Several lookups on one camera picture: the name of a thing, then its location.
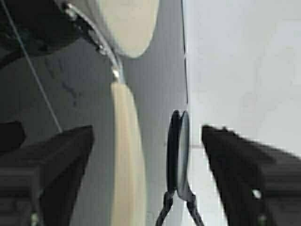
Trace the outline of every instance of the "white wall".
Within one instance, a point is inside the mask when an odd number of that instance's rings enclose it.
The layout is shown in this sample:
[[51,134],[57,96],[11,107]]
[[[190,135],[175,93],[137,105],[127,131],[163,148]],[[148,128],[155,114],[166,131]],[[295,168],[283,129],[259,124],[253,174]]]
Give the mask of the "white wall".
[[[125,60],[126,80],[140,120],[148,183],[148,226],[155,225],[166,191],[166,137],[170,116],[186,108],[179,0],[161,1],[158,25],[147,52]],[[112,75],[108,61],[79,40],[34,66],[64,129],[92,124],[95,145],[72,219],[73,226],[108,226],[113,185]],[[21,120],[26,145],[57,131],[24,60],[0,72],[1,121]],[[166,225],[179,226],[182,202],[175,202]]]
[[[187,0],[192,141],[205,123],[301,156],[301,2]],[[226,225],[204,150],[191,183],[207,226]],[[193,225],[184,213],[183,225]]]

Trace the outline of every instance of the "black plastic part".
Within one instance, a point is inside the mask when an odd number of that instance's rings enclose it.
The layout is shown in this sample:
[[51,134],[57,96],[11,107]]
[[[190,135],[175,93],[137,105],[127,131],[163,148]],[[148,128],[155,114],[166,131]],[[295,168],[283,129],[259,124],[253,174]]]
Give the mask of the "black plastic part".
[[[69,225],[93,142],[88,126],[2,156],[0,226],[19,226],[9,221],[28,222],[33,212],[43,226]],[[28,203],[23,212],[11,207],[22,200]]]
[[15,62],[16,60],[22,58],[24,55],[21,50],[16,50],[14,52],[11,52],[7,55],[5,55],[1,60],[0,60],[0,70],[2,70],[4,67],[7,65]]
[[[50,54],[80,38],[53,0],[31,0],[30,4],[27,1],[6,0],[5,3],[31,56]],[[16,51],[19,43],[16,38],[7,38],[15,35],[1,5],[0,23],[0,45]]]
[[20,122],[0,123],[0,156],[18,149],[25,138],[25,131]]
[[210,126],[202,140],[229,226],[301,225],[299,158]]
[[179,149],[179,131],[181,126],[181,116],[179,111],[174,111],[170,120],[167,151],[166,151],[166,185],[167,192],[164,194],[163,209],[160,212],[156,226],[162,226],[173,205],[173,195],[177,189],[177,164]]

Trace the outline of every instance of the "cable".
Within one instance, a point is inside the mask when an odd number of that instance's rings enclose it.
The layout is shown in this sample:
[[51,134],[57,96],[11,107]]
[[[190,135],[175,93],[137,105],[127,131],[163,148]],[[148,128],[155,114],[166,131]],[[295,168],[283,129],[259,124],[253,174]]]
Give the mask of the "cable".
[[99,48],[102,49],[103,52],[102,54],[106,55],[111,64],[112,64],[112,72],[115,77],[115,79],[122,83],[125,84],[125,77],[124,77],[124,72],[123,72],[123,65],[120,56],[110,47],[109,43],[103,36],[103,34],[99,31],[97,28],[96,24],[89,19],[79,8],[76,6],[72,5],[71,3],[66,3],[64,5],[65,7],[65,13],[70,16],[71,20],[76,20],[76,17],[80,17],[85,23],[87,23],[91,29],[95,32],[97,38],[100,41],[100,44],[98,44]]
[[187,202],[186,205],[187,205],[187,209],[188,209],[190,215],[192,216],[194,222],[196,223],[196,225],[197,226],[204,226],[203,220],[202,220],[200,214],[198,213],[196,201]]
[[37,75],[37,72],[36,72],[35,68],[33,67],[32,61],[31,61],[31,59],[29,58],[29,55],[28,55],[28,53],[27,53],[27,51],[26,51],[26,48],[25,48],[25,46],[24,46],[24,44],[23,44],[23,42],[22,42],[22,39],[21,39],[21,37],[20,37],[20,35],[19,35],[19,32],[18,32],[18,30],[17,30],[17,28],[16,28],[16,26],[15,26],[15,23],[14,23],[14,21],[13,21],[11,15],[10,15],[10,13],[9,13],[9,10],[8,10],[8,8],[7,8],[7,6],[6,6],[6,3],[5,3],[4,0],[0,0],[0,1],[1,1],[1,4],[2,4],[3,9],[4,9],[4,11],[5,11],[5,14],[6,14],[6,16],[8,17],[9,23],[10,23],[10,25],[12,26],[12,28],[13,28],[13,30],[14,30],[14,33],[15,33],[15,35],[16,35],[18,41],[19,41],[20,47],[21,47],[21,49],[22,49],[22,51],[23,51],[23,53],[24,53],[24,55],[25,55],[25,58],[26,58],[26,60],[27,60],[27,62],[28,62],[28,65],[29,65],[31,71],[32,71],[32,74],[33,74],[33,76],[34,76],[34,78],[35,78],[35,80],[36,80],[36,82],[37,82],[37,84],[38,84],[38,87],[39,87],[41,93],[42,93],[42,96],[43,96],[43,98],[44,98],[44,100],[45,100],[45,102],[46,102],[46,105],[47,105],[47,107],[48,107],[48,109],[49,109],[49,111],[50,111],[50,113],[51,113],[51,116],[52,116],[54,122],[55,122],[55,125],[56,125],[58,131],[59,131],[60,133],[62,133],[62,131],[63,131],[63,130],[62,130],[62,127],[61,127],[61,125],[60,125],[60,123],[59,123],[59,121],[58,121],[58,119],[57,119],[57,117],[56,117],[56,115],[55,115],[55,112],[54,112],[54,110],[53,110],[53,108],[52,108],[52,106],[51,106],[51,103],[50,103],[50,101],[49,101],[49,99],[48,99],[48,97],[47,97],[47,95],[46,95],[46,93],[45,93],[45,90],[44,90],[44,88],[43,88],[43,85],[42,85],[42,83],[41,83],[41,81],[40,81],[40,79],[39,79],[39,77],[38,77],[38,75]]
[[163,209],[161,210],[157,221],[156,221],[156,226],[162,226],[163,222],[166,218],[166,216],[168,215],[174,201],[173,201],[173,195],[174,193],[170,193],[170,192],[165,192],[164,195],[164,201],[163,201]]

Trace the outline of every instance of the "screw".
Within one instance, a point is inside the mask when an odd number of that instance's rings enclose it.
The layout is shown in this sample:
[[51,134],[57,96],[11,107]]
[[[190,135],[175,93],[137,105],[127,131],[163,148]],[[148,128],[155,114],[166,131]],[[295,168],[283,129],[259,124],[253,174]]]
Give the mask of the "screw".
[[266,226],[267,225],[267,216],[265,216],[264,214],[261,214],[258,217],[258,225],[259,226]]
[[261,199],[261,192],[259,190],[254,189],[252,192],[256,199]]
[[105,51],[105,48],[103,47],[103,45],[98,45],[97,52],[99,52],[102,55],[106,55],[107,54],[106,51]]
[[39,216],[37,213],[32,213],[31,215],[31,226],[37,226],[39,223]]
[[119,81],[120,80],[120,71],[114,66],[112,66],[111,70],[112,70],[112,73],[113,73],[115,79]]
[[70,8],[65,9],[65,14],[69,17],[71,21],[77,20],[77,14]]

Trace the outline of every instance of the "white surface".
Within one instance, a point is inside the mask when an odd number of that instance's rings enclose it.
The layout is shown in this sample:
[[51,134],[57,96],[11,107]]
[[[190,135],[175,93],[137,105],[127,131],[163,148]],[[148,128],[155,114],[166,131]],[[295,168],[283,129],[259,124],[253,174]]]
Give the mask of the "white surface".
[[[299,0],[186,1],[193,144],[208,123],[301,156],[300,11]],[[191,183],[206,225],[227,225],[203,151],[193,152]]]
[[145,52],[155,30],[159,0],[93,2],[97,2],[90,4],[94,17],[98,22],[105,22],[117,46],[126,56],[138,57]]

